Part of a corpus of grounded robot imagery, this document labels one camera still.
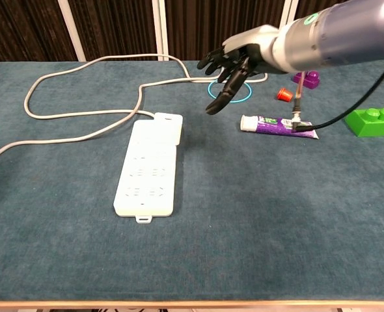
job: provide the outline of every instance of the blue ring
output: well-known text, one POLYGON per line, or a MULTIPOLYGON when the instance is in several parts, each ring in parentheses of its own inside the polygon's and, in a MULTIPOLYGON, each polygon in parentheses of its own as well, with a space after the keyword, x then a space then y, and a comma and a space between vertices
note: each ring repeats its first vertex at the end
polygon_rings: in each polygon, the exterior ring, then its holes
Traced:
MULTIPOLYGON (((214 83, 216 83, 216 82, 217 82, 217 81, 214 80, 214 81, 212 81, 212 82, 208 85, 208 94, 209 94, 210 97, 213 98, 213 99, 216 99, 217 97, 216 97, 215 95, 212 94, 212 92, 211 92, 211 88, 212 88, 212 85, 213 85, 214 83)), ((249 94, 248 94, 245 98, 243 98, 243 99, 236 99, 236 100, 234 100, 234 101, 231 101, 230 103, 241 103, 241 102, 247 101, 247 100, 251 97, 251 95, 253 94, 253 89, 250 87, 250 85, 249 85, 248 83, 244 83, 244 85, 249 89, 249 94)))

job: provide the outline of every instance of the power cord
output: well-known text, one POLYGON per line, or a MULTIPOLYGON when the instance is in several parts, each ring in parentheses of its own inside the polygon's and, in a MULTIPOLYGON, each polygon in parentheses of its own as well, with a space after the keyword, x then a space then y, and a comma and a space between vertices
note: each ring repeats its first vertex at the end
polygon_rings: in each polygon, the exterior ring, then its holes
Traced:
MULTIPOLYGON (((71 143, 71 142, 81 142, 85 140, 89 140, 91 138, 94 138, 98 135, 101 135, 107 131, 110 131, 114 129, 115 127, 118 127, 119 125, 123 124, 124 122, 127 122, 130 118, 132 118, 135 114, 144 114, 150 117, 154 117, 154 114, 151 112, 147 112, 145 110, 139 110, 139 107, 141 106, 141 101, 143 98, 143 89, 148 87, 148 86, 159 86, 159 85, 165 85, 169 83, 211 83, 214 79, 217 79, 219 77, 191 77, 187 68, 185 67, 184 63, 176 58, 172 57, 171 55, 166 55, 166 54, 159 54, 159 53, 145 53, 145 54, 134 54, 134 55, 110 55, 107 57, 100 57, 97 58, 96 60, 92 60, 82 66, 76 67, 72 70, 65 70, 65 71, 60 71, 57 73, 50 73, 48 75, 41 76, 39 79, 37 79, 33 85, 30 87, 30 90, 28 91, 25 99, 24 99, 24 110, 25 112, 32 118, 39 119, 39 120, 48 120, 48 119, 56 119, 56 118, 67 118, 67 117, 75 117, 75 116, 88 116, 88 115, 97 115, 97 114, 120 114, 120 113, 125 113, 128 114, 121 120, 112 123, 111 125, 108 125, 107 127, 104 127, 102 129, 99 129, 93 133, 90 133, 88 135, 83 135, 83 136, 78 136, 75 138, 57 138, 57 139, 52 139, 52 140, 24 140, 24 141, 17 141, 13 142, 10 144, 7 144, 6 146, 0 148, 0 155, 4 153, 6 150, 13 148, 14 146, 20 146, 20 145, 29 145, 29 144, 58 144, 58 143, 71 143), (60 75, 66 75, 67 73, 73 73, 78 70, 82 70, 83 68, 86 68, 90 65, 93 65, 101 60, 108 60, 108 59, 126 59, 126 58, 131 58, 131 57, 168 57, 169 59, 175 60, 179 65, 182 67, 184 73, 185 73, 185 78, 177 78, 177 79, 169 79, 169 80, 164 80, 164 81, 157 81, 155 83, 145 83, 139 86, 139 97, 137 99, 137 103, 134 106, 133 109, 113 109, 113 110, 97 110, 97 111, 92 111, 92 112, 69 112, 65 114, 54 114, 54 115, 37 115, 31 112, 30 106, 29 106, 29 101, 30 98, 36 89, 36 87, 45 79, 60 76, 60 75)), ((247 80, 247 83, 261 83, 267 80, 267 74, 264 74, 264 77, 261 79, 257 80, 247 80)))
POLYGON ((321 123, 320 125, 298 125, 296 127, 296 132, 305 132, 305 131, 313 131, 322 129, 325 127, 328 127, 329 125, 332 125, 333 123, 336 123, 337 121, 343 119, 345 116, 347 116, 349 113, 354 111, 358 106, 364 103, 366 99, 368 99, 369 96, 372 95, 372 93, 377 89, 377 87, 383 82, 384 80, 384 72, 381 74, 379 79, 372 85, 370 89, 365 93, 365 95, 362 96, 361 99, 359 99, 353 106, 351 106, 348 110, 343 112, 342 114, 338 115, 337 117, 329 120, 328 122, 321 123))

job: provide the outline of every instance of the power strip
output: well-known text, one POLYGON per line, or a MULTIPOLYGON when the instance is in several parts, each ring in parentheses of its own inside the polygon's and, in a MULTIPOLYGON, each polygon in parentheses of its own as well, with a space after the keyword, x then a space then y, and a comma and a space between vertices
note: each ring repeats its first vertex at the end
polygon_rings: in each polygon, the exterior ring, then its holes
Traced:
POLYGON ((134 123, 114 200, 118 216, 146 224, 172 214, 182 121, 180 115, 156 113, 154 120, 134 123))

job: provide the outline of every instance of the purple toothpaste tube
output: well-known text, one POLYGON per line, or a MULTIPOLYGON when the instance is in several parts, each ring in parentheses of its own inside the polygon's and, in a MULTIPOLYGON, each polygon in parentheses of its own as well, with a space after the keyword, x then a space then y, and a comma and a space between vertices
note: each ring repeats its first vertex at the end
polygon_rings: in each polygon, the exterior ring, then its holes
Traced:
MULTIPOLYGON (((301 122, 301 125, 312 125, 301 122)), ((240 129, 242 131, 267 133, 271 135, 288 135, 290 137, 317 138, 315 130, 306 132, 292 132, 292 121, 284 118, 268 118, 263 116, 242 116, 240 129)))

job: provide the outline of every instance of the green lego brick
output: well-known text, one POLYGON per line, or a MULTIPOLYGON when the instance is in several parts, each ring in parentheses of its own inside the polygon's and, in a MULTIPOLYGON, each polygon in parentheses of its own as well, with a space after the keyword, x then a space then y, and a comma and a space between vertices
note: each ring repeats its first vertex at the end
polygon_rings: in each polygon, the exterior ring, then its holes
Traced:
POLYGON ((356 109, 345 122, 358 137, 384 136, 384 109, 356 109))

